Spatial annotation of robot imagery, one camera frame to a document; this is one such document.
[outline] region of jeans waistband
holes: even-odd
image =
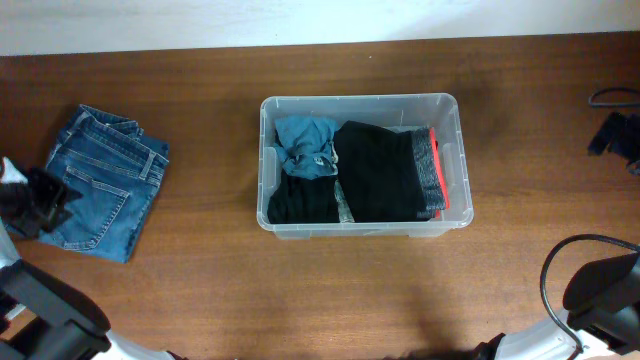
[[[143,129],[134,120],[80,105],[60,131],[58,141],[64,146],[67,139],[78,131],[138,165],[141,179],[149,171],[164,174],[164,169],[169,164],[166,158],[169,145],[144,136]]]

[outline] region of plastic bin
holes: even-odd
[[[270,224],[269,198],[280,185],[282,165],[273,148],[274,120],[288,115],[327,116],[339,123],[359,121],[394,131],[420,126],[435,128],[450,207],[440,217],[421,222],[353,224]],[[270,97],[260,107],[260,165],[258,170],[258,223],[280,239],[311,236],[408,235],[434,237],[462,228],[473,219],[471,189],[467,175],[460,115],[456,99],[449,94],[380,96]]]

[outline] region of white backdrop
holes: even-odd
[[[640,29],[640,0],[0,0],[0,55]]]

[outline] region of wire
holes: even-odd
[[[573,354],[571,354],[571,356],[569,357],[569,360],[573,360],[577,358],[578,355],[584,352],[584,349],[582,347],[582,340],[580,340],[578,335],[575,332],[573,332],[573,330],[571,330],[564,322],[562,322],[560,318],[558,318],[558,315],[556,315],[556,313],[551,308],[551,305],[549,304],[549,299],[547,298],[547,285],[546,285],[547,272],[549,271],[551,260],[553,260],[556,254],[563,247],[571,244],[572,242],[583,241],[583,240],[600,241],[607,244],[620,246],[636,252],[640,251],[640,246],[636,244],[632,244],[630,242],[622,241],[622,240],[612,238],[609,236],[604,236],[604,235],[581,234],[581,235],[574,235],[562,240],[553,249],[551,249],[551,252],[549,253],[549,255],[547,255],[547,259],[544,261],[544,265],[542,265],[542,272],[540,273],[540,296],[542,297],[542,303],[544,304],[544,308],[547,310],[547,313],[551,317],[551,320],[553,320],[553,322],[556,323],[556,325],[558,325],[558,327],[562,329],[562,331],[567,333],[567,335],[569,335],[569,337],[571,337],[573,341],[576,342],[576,350],[573,352]]]
[[[594,92],[591,96],[589,96],[589,106],[594,107],[594,108],[640,107],[640,101],[626,102],[626,103],[600,103],[600,102],[594,102],[594,100],[598,96],[600,96],[602,94],[607,94],[607,93],[610,93],[610,92],[623,92],[623,93],[630,93],[630,94],[640,95],[640,91],[638,91],[636,89],[632,89],[632,88],[627,88],[627,87],[604,88],[602,90],[598,90],[598,91]]]

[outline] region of wood grain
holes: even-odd
[[[640,182],[588,157],[596,89],[640,86],[640,33],[0,58],[0,151],[43,165],[78,103],[171,145],[131,262],[20,242],[113,328],[191,359],[373,359],[471,348],[545,317],[561,239],[638,241]],[[460,105],[473,223],[432,239],[281,241],[256,222],[259,106],[272,95],[448,92]],[[570,276],[621,252],[575,245]]]

